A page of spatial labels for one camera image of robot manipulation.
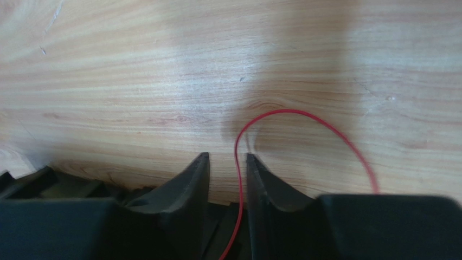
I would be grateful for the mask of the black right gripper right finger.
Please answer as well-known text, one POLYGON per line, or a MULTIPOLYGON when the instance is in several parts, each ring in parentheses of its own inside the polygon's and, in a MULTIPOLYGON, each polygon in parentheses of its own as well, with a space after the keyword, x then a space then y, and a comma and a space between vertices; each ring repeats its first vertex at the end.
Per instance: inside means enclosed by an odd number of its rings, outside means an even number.
POLYGON ((253 259, 320 259, 322 207, 274 175, 254 154, 246 159, 253 259))

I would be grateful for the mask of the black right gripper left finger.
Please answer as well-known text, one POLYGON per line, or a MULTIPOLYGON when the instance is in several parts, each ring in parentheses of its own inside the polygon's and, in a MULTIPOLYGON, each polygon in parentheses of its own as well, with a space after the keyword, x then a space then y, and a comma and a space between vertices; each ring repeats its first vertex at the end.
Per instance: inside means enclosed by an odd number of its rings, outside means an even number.
POLYGON ((210 159, 200 153, 180 174, 126 203, 133 214, 119 259, 200 259, 210 159))

